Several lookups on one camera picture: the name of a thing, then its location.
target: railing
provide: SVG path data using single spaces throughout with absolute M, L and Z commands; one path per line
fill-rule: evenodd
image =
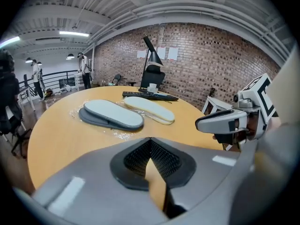
M 43 82 L 45 85 L 45 90 L 47 89 L 57 89 L 57 88 L 63 88 L 66 84 L 70 86 L 75 86 L 75 74 L 77 74 L 77 70 L 69 70 L 69 71 L 62 71 L 62 72 L 57 72 L 57 73 L 49 73 L 43 75 Z M 83 84 L 82 77 L 78 77 L 79 84 Z M 35 90 L 34 84 L 33 84 L 33 79 L 28 79 L 27 80 L 28 86 L 29 86 L 29 91 L 32 96 L 38 95 L 37 91 Z M 25 81 L 19 82 L 20 85 L 20 90 L 25 87 Z M 27 97 L 27 93 L 24 93 L 21 95 L 22 99 Z

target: keyboard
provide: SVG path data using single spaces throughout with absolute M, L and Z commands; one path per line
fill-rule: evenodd
M 123 97 L 139 97 L 139 98 L 145 98 L 149 100 L 163 100 L 163 101 L 177 101 L 178 97 L 174 97 L 171 95 L 158 95 L 154 93 L 148 93 L 148 92 L 123 92 Z

